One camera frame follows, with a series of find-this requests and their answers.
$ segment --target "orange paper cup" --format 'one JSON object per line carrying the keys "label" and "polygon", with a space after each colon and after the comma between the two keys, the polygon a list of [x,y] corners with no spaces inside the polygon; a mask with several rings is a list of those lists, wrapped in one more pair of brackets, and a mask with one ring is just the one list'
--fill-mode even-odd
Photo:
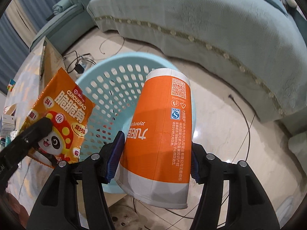
{"label": "orange paper cup", "polygon": [[191,140],[188,78],[168,68],[151,71],[127,134],[117,183],[147,204],[187,208]]}

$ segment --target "screw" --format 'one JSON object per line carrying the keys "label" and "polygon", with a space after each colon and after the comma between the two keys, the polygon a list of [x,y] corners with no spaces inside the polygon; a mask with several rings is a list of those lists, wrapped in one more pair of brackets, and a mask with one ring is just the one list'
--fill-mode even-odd
{"label": "screw", "polygon": [[60,166],[61,168],[65,167],[65,166],[66,166],[66,162],[65,162],[65,161],[60,161],[60,162],[59,162],[59,166]]}
{"label": "screw", "polygon": [[208,160],[214,160],[215,156],[214,156],[213,154],[207,154],[207,155],[206,155],[206,158],[207,158]]}
{"label": "screw", "polygon": [[93,155],[91,155],[92,160],[97,160],[100,158],[100,155],[98,153],[95,153]]}
{"label": "screw", "polygon": [[239,162],[239,165],[241,166],[241,167],[246,167],[248,164],[247,164],[247,162],[246,161],[240,161]]}

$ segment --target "power adapter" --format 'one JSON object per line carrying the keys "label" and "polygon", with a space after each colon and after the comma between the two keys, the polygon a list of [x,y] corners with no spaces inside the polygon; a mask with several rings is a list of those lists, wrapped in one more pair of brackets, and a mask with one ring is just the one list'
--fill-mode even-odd
{"label": "power adapter", "polygon": [[83,66],[81,65],[81,64],[77,64],[77,65],[75,65],[75,71],[78,73],[78,74],[82,74],[82,73],[84,73],[84,68],[83,68]]}

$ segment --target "light blue bedsheet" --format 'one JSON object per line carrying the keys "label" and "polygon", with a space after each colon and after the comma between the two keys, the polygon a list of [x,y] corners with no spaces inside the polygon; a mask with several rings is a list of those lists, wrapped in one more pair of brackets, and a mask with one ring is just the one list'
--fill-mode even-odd
{"label": "light blue bedsheet", "polygon": [[293,18],[265,0],[91,0],[87,10],[102,31],[201,64],[262,122],[307,105],[306,45]]}

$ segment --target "wall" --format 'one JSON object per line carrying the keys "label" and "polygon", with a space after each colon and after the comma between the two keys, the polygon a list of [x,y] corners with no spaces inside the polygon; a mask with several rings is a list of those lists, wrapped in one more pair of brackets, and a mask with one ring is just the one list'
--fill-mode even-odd
{"label": "wall", "polygon": [[2,115],[6,98],[7,96],[0,91],[0,115]]}

